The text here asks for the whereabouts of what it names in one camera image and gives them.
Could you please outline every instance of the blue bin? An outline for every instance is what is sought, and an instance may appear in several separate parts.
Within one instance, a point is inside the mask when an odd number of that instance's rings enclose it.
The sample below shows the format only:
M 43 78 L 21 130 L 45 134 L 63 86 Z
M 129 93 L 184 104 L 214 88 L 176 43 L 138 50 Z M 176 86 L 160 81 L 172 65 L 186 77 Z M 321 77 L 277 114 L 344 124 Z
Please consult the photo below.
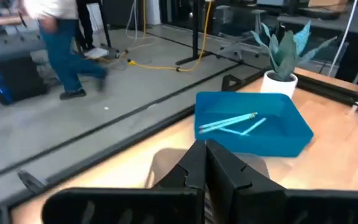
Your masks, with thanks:
M 231 152 L 258 156 L 296 157 L 311 141 L 313 132 L 292 100 L 278 93 L 200 92 L 196 96 L 195 138 L 213 139 Z M 248 136 L 199 127 L 222 119 L 258 112 L 256 118 L 226 128 L 243 132 L 262 118 L 266 121 Z

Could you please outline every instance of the wooden table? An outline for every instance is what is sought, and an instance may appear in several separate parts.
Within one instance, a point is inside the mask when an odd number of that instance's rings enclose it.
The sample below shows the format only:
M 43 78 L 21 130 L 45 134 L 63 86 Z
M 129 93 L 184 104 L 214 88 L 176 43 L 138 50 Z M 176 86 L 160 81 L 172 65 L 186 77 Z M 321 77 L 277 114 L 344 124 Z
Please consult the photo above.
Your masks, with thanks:
M 358 91 L 358 86 L 306 70 L 296 73 Z M 262 80 L 239 91 L 258 92 Z M 358 190 L 358 113 L 350 107 L 297 89 L 293 101 L 314 131 L 311 144 L 294 159 L 264 158 L 270 178 L 291 189 Z M 194 116 L 190 116 L 130 149 L 73 177 L 55 189 L 12 211 L 14 224 L 41 224 L 40 212 L 51 194 L 68 187 L 140 188 L 145 185 L 156 152 L 188 149 L 194 142 Z

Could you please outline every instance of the desk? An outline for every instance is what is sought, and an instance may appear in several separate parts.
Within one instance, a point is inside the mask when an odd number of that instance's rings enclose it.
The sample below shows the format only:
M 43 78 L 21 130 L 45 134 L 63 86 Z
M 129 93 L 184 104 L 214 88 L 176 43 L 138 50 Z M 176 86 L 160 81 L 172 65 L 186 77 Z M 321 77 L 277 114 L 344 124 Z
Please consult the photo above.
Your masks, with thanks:
M 306 70 L 297 73 L 358 91 L 358 86 Z M 239 91 L 259 91 L 261 80 Z M 294 159 L 264 158 L 270 177 L 294 189 L 358 190 L 358 113 L 350 107 L 297 89 L 293 101 L 315 133 L 311 144 Z M 128 150 L 73 177 L 53 190 L 12 210 L 14 224 L 41 224 L 42 205 L 51 194 L 68 187 L 142 188 L 154 155 L 165 148 L 188 149 L 194 142 L 190 116 Z
M 290 29 L 305 25 L 309 20 L 312 24 L 312 34 L 322 35 L 331 38 L 335 35 L 343 35 L 349 20 L 351 6 L 347 8 L 339 19 L 334 21 L 322 21 L 321 19 L 311 19 L 308 17 L 279 16 L 277 19 L 288 24 Z M 358 73 L 358 7 L 355 10 L 352 24 L 347 35 L 349 46 L 339 64 L 336 78 L 352 82 Z

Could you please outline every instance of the green leaf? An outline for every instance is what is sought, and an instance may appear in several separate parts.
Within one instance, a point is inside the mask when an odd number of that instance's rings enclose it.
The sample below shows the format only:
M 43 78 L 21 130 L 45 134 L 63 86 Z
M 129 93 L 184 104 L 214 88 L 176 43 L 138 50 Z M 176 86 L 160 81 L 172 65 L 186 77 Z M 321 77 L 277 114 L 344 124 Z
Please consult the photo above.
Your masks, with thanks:
M 278 66 L 281 65 L 284 58 L 292 57 L 297 58 L 296 54 L 296 44 L 293 40 L 293 32 L 288 31 L 284 34 L 280 45 L 278 46 L 278 52 L 274 55 L 274 60 Z
M 329 40 L 324 41 L 320 46 L 317 48 L 310 50 L 308 53 L 306 53 L 302 59 L 299 61 L 299 64 L 306 63 L 310 59 L 312 59 L 322 48 L 327 47 L 332 41 L 336 40 L 337 37 L 333 37 Z
M 277 70 L 277 75 L 281 81 L 288 80 L 288 77 L 293 73 L 296 66 L 296 59 L 293 57 L 285 57 Z
M 264 23 L 262 23 L 262 27 L 264 28 L 265 34 L 270 38 L 269 28 Z
M 264 47 L 265 49 L 267 49 L 267 52 L 270 56 L 270 64 L 272 65 L 272 69 L 277 71 L 278 69 L 278 66 L 277 66 L 277 63 L 274 61 L 274 57 L 273 57 L 273 53 L 272 51 L 269 49 L 269 47 L 267 45 L 265 45 L 262 40 L 260 39 L 259 35 L 254 32 L 254 31 L 251 31 L 251 34 L 254 36 L 254 39 L 255 41 L 262 47 Z
M 276 35 L 274 34 L 272 35 L 268 47 L 270 48 L 270 50 L 273 52 L 274 55 L 278 52 L 278 40 Z
M 299 56 L 302 51 L 305 49 L 306 44 L 308 43 L 309 35 L 310 35 L 310 25 L 311 21 L 309 21 L 301 31 L 297 32 L 294 36 L 294 40 L 296 43 L 296 54 Z

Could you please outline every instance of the gray floor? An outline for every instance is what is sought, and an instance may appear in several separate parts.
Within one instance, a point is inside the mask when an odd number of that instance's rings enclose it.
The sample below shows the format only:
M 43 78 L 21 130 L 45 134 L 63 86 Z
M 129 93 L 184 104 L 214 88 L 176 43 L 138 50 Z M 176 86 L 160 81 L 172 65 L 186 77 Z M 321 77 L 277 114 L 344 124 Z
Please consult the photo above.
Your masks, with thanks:
M 184 44 L 191 44 L 189 33 L 182 30 L 158 26 L 150 29 L 149 32 Z M 111 38 L 113 45 L 119 49 L 125 49 L 131 44 L 131 40 L 126 38 L 123 30 L 111 31 Z M 218 49 L 219 42 L 208 40 L 207 50 Z M 153 45 L 133 50 L 129 57 L 139 63 L 174 66 L 177 60 L 190 55 L 189 47 L 155 39 Z M 244 57 L 246 62 L 258 67 L 264 67 L 268 62 L 264 56 L 255 58 L 252 54 L 245 54 Z M 191 67 L 193 64 L 194 62 L 190 62 L 182 67 Z M 104 95 L 94 91 L 92 82 L 86 82 L 84 86 L 88 96 L 85 98 L 62 102 L 58 99 L 58 94 L 61 92 L 59 87 L 47 96 L 25 100 L 9 107 L 0 106 L 0 169 L 231 65 L 234 65 L 234 62 L 226 59 L 218 60 L 213 55 L 203 58 L 199 67 L 188 73 L 147 70 L 133 66 L 122 70 L 122 65 L 113 65 L 108 78 L 109 89 Z M 197 92 L 218 91 L 224 75 L 230 73 L 245 78 L 255 72 L 257 69 L 241 65 L 21 168 L 37 178 L 53 179 L 57 172 L 194 104 Z M 0 200 L 20 190 L 24 190 L 24 186 L 15 171 L 0 177 Z

